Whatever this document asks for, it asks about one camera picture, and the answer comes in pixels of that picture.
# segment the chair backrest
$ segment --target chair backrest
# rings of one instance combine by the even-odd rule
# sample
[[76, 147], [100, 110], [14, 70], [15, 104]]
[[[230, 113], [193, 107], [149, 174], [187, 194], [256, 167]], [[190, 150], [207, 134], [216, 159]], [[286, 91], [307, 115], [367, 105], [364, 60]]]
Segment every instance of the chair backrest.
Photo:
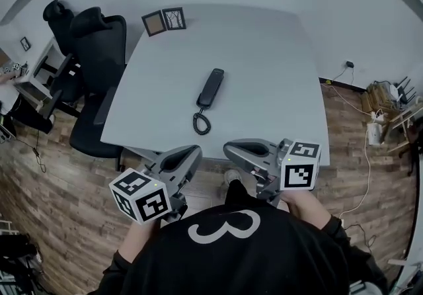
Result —
[[125, 70], [125, 19], [103, 17], [99, 7], [89, 8], [72, 20], [71, 35], [87, 91], [105, 95], [117, 87]]
[[56, 41], [58, 42], [60, 52], [64, 56], [74, 54], [74, 39], [71, 36], [69, 27], [73, 20], [73, 13], [58, 1], [50, 2], [42, 13], [44, 21], [48, 22]]

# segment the chair headrest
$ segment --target chair headrest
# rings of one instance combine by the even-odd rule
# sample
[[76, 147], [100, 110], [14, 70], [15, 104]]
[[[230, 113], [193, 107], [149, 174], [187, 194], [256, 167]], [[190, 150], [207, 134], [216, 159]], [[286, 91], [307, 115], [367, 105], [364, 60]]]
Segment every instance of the chair headrest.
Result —
[[103, 17], [100, 7], [92, 7], [80, 12], [72, 20], [70, 28], [72, 36], [74, 38], [82, 38], [93, 32], [111, 29], [111, 26], [103, 21]]
[[51, 21], [54, 19], [60, 18], [64, 12], [68, 11], [69, 9], [65, 9], [59, 0], [54, 0], [50, 2], [46, 8], [44, 8], [44, 12], [42, 13], [42, 18], [44, 21]]

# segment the black office chair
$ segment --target black office chair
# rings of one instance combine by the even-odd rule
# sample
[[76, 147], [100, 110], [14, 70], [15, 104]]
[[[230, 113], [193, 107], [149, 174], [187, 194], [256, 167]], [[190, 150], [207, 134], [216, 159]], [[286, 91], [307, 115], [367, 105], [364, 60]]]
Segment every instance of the black office chair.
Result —
[[119, 15], [103, 17], [98, 7], [79, 13], [71, 23], [81, 64], [85, 105], [70, 138], [73, 148], [94, 157], [116, 158], [123, 171], [123, 147], [100, 141], [114, 93], [125, 70], [126, 22]]
[[[83, 95], [83, 78], [77, 67], [79, 61], [75, 56], [75, 40], [69, 31], [73, 17], [72, 11], [65, 9], [58, 0], [52, 1], [44, 9], [43, 19], [48, 22], [60, 51], [66, 58], [56, 70], [46, 63], [48, 56], [45, 56], [34, 71], [34, 77], [39, 74], [41, 69], [53, 73], [50, 94], [54, 96], [58, 91], [62, 91], [59, 100], [63, 103], [74, 103]], [[72, 116], [79, 116], [75, 109], [67, 105], [62, 105], [60, 109]]]

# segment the picture frame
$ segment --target picture frame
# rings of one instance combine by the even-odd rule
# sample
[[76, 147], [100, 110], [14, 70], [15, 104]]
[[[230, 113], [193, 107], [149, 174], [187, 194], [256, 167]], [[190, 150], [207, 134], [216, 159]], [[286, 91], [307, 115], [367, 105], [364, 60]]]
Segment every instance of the picture frame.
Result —
[[182, 7], [162, 9], [167, 30], [186, 29], [186, 21]]
[[24, 48], [24, 51], [27, 52], [31, 48], [31, 44], [29, 43], [28, 39], [26, 37], [23, 37], [20, 40], [20, 44], [22, 44], [22, 47]]
[[166, 24], [161, 11], [155, 11], [141, 17], [148, 36], [154, 36], [166, 31]]

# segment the coiled phone cord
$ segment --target coiled phone cord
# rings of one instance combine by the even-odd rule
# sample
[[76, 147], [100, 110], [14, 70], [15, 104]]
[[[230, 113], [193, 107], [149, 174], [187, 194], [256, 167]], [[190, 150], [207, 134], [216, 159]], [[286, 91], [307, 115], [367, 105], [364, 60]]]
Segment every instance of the coiled phone cord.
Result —
[[[199, 119], [199, 118], [201, 118], [201, 119], [202, 119], [202, 120], [206, 123], [207, 128], [206, 128], [205, 130], [199, 130], [199, 129], [198, 129], [198, 124], [197, 124], [197, 122], [198, 122], [198, 119]], [[206, 117], [203, 115], [203, 108], [201, 108], [199, 112], [197, 112], [197, 113], [195, 113], [195, 114], [194, 114], [194, 117], [193, 117], [193, 119], [192, 119], [192, 125], [193, 125], [194, 130], [196, 131], [196, 133], [197, 133], [198, 135], [206, 135], [206, 134], [208, 134], [208, 133], [210, 132], [210, 130], [212, 129], [212, 126], [211, 126], [212, 124], [210, 123], [209, 119], [208, 119], [208, 118], [206, 118]]]

